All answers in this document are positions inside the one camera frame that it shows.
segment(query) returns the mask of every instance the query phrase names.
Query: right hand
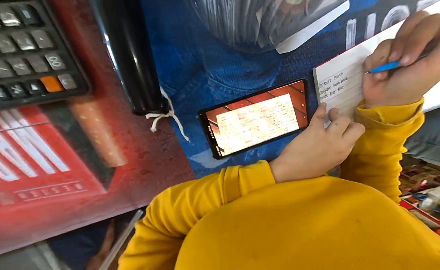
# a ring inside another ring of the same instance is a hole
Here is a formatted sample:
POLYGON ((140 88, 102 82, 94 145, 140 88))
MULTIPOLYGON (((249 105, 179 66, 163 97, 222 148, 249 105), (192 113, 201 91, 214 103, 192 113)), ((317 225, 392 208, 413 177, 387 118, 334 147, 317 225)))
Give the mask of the right hand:
POLYGON ((366 74, 363 90, 366 107, 407 105, 421 100, 440 81, 440 14, 417 12, 408 17, 395 39, 379 44, 365 60, 365 70, 400 60, 403 68, 366 74), (438 45, 428 57, 417 59, 432 40, 438 45))
POLYGON ((324 128, 327 105, 321 103, 310 125, 270 163, 275 182, 290 182, 324 175, 342 163, 365 132, 365 127, 333 108, 324 128))

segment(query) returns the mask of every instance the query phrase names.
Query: yellow sleeve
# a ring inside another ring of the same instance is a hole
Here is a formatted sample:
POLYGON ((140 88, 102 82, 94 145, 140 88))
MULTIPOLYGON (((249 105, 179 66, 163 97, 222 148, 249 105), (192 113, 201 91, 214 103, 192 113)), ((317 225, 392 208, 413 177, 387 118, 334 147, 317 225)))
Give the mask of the yellow sleeve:
POLYGON ((399 161, 407 151, 403 144, 424 122, 422 104, 423 99, 410 105, 366 109, 361 103, 355 121, 366 131, 342 163, 342 178, 371 186, 399 203, 399 161))
POLYGON ((173 269, 183 238, 205 215, 254 190, 274 184, 270 166, 235 166, 160 193, 135 226, 119 270, 173 269))

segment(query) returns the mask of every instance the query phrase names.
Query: white paper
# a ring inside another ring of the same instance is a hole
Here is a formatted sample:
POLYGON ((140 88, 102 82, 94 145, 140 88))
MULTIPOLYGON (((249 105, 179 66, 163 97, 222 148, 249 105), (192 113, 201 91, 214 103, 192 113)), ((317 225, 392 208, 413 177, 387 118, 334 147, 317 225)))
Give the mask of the white paper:
MULTIPOLYGON (((440 2, 425 10, 431 14, 440 13, 440 2)), ((362 78, 365 58, 375 51, 380 42, 395 38, 402 24, 403 21, 397 23, 313 70, 319 102, 327 103, 327 111, 337 107, 340 113, 354 117, 355 109, 363 99, 362 78)), ((440 107, 440 82, 424 97, 425 112, 440 107)))
POLYGON ((336 7, 331 12, 327 13, 317 21, 314 21, 312 24, 307 26, 306 28, 298 31, 297 33, 291 35, 282 43, 280 43, 276 50, 278 53, 287 53, 295 50, 300 47, 302 44, 307 42, 307 40, 311 39, 315 34, 319 33, 320 30, 329 25, 332 21, 340 17, 340 15, 344 14, 350 8, 350 1, 346 1, 342 3, 340 6, 336 7))
POLYGON ((217 115, 224 155, 298 130, 290 94, 217 115))

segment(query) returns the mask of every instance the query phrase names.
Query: red printed banner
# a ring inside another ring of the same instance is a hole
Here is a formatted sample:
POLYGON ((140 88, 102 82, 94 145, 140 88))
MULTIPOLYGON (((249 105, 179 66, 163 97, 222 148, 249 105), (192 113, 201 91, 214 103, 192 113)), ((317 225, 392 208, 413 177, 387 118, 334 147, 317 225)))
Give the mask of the red printed banner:
POLYGON ((105 193, 37 107, 0 112, 0 208, 105 193))

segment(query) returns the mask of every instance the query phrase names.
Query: smartphone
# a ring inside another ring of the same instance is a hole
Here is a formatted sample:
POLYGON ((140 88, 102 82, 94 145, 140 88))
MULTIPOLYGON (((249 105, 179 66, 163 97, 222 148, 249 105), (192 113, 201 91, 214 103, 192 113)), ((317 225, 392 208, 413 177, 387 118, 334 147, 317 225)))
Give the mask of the smartphone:
POLYGON ((213 158, 222 159, 308 126, 306 80, 246 95, 198 114, 213 158))

